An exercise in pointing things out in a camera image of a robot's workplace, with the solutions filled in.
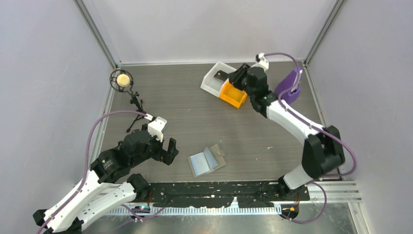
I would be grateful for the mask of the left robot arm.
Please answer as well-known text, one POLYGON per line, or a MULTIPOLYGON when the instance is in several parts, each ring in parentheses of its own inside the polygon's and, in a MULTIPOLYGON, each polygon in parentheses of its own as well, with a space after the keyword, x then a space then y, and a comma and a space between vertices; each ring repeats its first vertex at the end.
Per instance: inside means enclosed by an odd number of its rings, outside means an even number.
POLYGON ((133 167, 148 159, 170 165, 179 151, 170 138, 168 149, 163 139, 148 130, 134 130, 114 148, 102 151, 92 162, 85 178, 60 202, 33 214, 43 234, 79 234, 110 209, 130 201, 145 201, 150 185, 133 167))

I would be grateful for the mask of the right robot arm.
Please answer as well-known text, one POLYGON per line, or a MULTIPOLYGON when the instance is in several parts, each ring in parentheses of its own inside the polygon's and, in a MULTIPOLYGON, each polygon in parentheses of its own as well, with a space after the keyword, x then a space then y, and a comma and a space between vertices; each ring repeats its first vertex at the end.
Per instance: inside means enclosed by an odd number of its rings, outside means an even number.
POLYGON ((339 130, 317 124, 291 108, 269 89, 263 68, 243 64, 228 75, 228 81, 248 94, 256 112, 279 124, 303 145, 300 165, 278 180, 278 194, 282 199, 291 200, 299 187, 345 162, 339 130))

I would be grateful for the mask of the beige card holder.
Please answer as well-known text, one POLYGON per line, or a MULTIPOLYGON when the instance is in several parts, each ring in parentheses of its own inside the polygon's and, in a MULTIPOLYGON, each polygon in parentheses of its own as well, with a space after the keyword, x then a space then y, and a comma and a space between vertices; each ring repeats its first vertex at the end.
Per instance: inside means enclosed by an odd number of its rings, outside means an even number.
POLYGON ((224 156, 225 153, 218 144, 206 147, 202 152, 189 156, 188 162, 192 175, 197 178, 226 166, 224 156))

